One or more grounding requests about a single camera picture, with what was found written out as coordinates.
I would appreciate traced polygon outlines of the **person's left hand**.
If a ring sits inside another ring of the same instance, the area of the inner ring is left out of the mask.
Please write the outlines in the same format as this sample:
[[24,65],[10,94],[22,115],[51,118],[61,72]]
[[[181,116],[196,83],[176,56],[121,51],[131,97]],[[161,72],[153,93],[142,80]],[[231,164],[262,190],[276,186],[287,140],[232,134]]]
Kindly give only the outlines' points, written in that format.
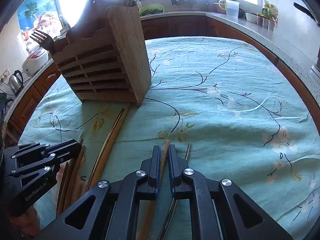
[[9,217],[10,223],[21,233],[36,236],[56,218],[57,199],[65,166],[68,166],[68,162],[61,165],[56,176],[57,184],[52,189],[20,217]]

